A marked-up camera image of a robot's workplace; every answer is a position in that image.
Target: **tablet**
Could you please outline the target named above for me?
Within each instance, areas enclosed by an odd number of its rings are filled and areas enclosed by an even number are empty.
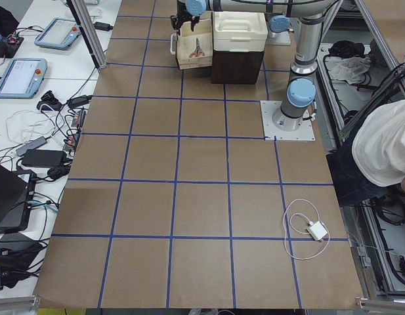
[[[80,33],[74,20],[54,18],[36,37],[34,43],[39,47],[65,50],[77,39]]]
[[[46,70],[45,59],[13,58],[0,80],[0,98],[32,98]]]

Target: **charging cable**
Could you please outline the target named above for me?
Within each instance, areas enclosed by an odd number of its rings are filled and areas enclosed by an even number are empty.
[[[313,209],[316,211],[318,220],[316,222],[313,222],[306,215],[304,215],[302,213],[294,213],[288,219],[288,224],[291,226],[291,228],[300,234],[310,234],[316,241],[322,241],[323,237],[328,235],[328,240],[326,241],[325,246],[321,250],[319,250],[319,252],[314,254],[313,256],[305,257],[305,258],[300,258],[300,257],[296,257],[296,256],[292,255],[289,252],[288,247],[287,247],[287,231],[288,231],[287,224],[286,224],[287,213],[289,211],[289,208],[293,205],[293,203],[295,203],[297,201],[303,201],[303,202],[309,203],[313,207]],[[294,227],[294,225],[293,225],[294,217],[301,217],[302,219],[304,219],[306,221],[306,223],[307,223],[306,232],[300,231]],[[326,227],[326,225],[323,222],[320,221],[319,211],[317,210],[316,206],[311,201],[306,200],[306,199],[295,199],[286,207],[284,215],[282,216],[282,227],[284,228],[284,249],[286,250],[287,254],[291,258],[294,258],[298,261],[307,261],[309,259],[313,259],[313,258],[319,256],[326,250],[326,248],[328,247],[329,242],[331,240],[331,235],[329,233],[328,228]]]

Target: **blue joint cap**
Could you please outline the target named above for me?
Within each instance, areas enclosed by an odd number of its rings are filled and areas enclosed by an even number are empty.
[[[289,18],[284,15],[274,16],[269,20],[269,29],[274,33],[282,33],[289,28]]]
[[[316,96],[316,87],[305,78],[299,78],[288,85],[287,97],[295,107],[303,108],[310,105]]]
[[[186,0],[186,9],[192,16],[201,16],[207,10],[207,1]]]

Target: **plastic bag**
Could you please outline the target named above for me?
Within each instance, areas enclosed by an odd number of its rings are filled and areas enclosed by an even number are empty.
[[[344,59],[331,69],[330,75],[332,79],[347,81],[348,84],[361,83],[370,64],[370,60],[360,57]]]

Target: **grid square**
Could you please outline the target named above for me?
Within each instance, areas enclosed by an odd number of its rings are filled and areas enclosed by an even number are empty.
[[[211,84],[210,69],[188,69],[184,72],[183,97],[224,99],[224,85]]]
[[[226,84],[227,100],[266,100],[265,75],[261,69],[256,84]]]
[[[82,135],[79,139],[71,178],[120,179],[127,136]]]
[[[289,65],[295,57],[295,39],[294,34],[289,35],[291,38],[290,46],[265,45],[265,69],[289,71]]]
[[[285,100],[289,74],[287,72],[267,72],[270,100]]]
[[[141,67],[109,64],[100,72],[94,95],[130,96],[137,95]]]
[[[317,208],[320,220],[326,224],[333,238],[346,238],[344,222],[342,221],[341,210],[338,206],[335,190],[332,186],[285,186],[286,205],[297,198],[311,201]],[[316,211],[307,202],[296,201],[288,210],[288,217],[292,213],[302,213],[311,221],[317,221]],[[303,219],[294,219],[294,226],[298,230],[305,230],[306,222]],[[291,237],[304,238],[305,235],[290,229]]]
[[[225,136],[224,102],[184,100],[182,135]]]
[[[114,239],[102,308],[165,307],[168,261],[169,240]]]
[[[151,18],[125,18],[118,16],[113,28],[112,38],[146,39],[148,37],[148,30],[150,29],[150,21]]]
[[[41,307],[96,308],[108,244],[108,238],[53,236],[34,291]]]
[[[175,7],[170,7],[173,14],[175,12]],[[161,39],[161,40],[169,40],[172,33],[175,30],[171,28],[171,22],[169,18],[153,18],[151,23],[151,30],[150,30],[150,39]]]
[[[148,41],[145,57],[147,66],[177,67],[175,57],[167,53],[170,50],[168,41]]]
[[[323,242],[293,241],[292,246],[296,257],[308,257],[321,250]],[[356,308],[355,299],[363,296],[347,241],[331,241],[316,258],[295,261],[295,268],[303,308],[352,310]],[[318,280],[326,288],[320,294],[312,290],[312,284]]]
[[[170,284],[172,308],[232,307],[230,242],[175,240]]]
[[[279,186],[231,186],[233,236],[281,238],[281,189]]]
[[[151,16],[155,0],[123,0],[118,15]]]
[[[233,253],[239,308],[297,305],[291,259],[281,241],[233,241]]]
[[[227,191],[225,184],[178,184],[175,235],[229,236]]]
[[[226,170],[225,140],[181,139],[179,180],[226,181]]]
[[[279,182],[273,143],[230,139],[228,151],[231,181]]]
[[[134,136],[129,147],[126,179],[175,179],[177,138]]]
[[[154,16],[170,17],[175,13],[177,6],[176,0],[156,0]]]
[[[300,152],[304,152],[302,163]],[[332,183],[326,155],[317,135],[316,142],[278,142],[278,154],[283,182]]]
[[[124,182],[115,232],[121,235],[170,235],[173,184]]]
[[[144,68],[139,96],[181,96],[182,72],[176,68]]]
[[[86,116],[83,132],[128,134],[134,107],[134,98],[94,97]]]
[[[259,102],[227,102],[227,120],[229,136],[263,138]]]
[[[139,135],[177,135],[179,100],[140,98],[133,133]]]
[[[118,192],[119,182],[69,180],[53,232],[110,234]]]
[[[144,58],[145,46],[146,41],[140,39],[111,40],[106,53],[108,62],[141,65]]]

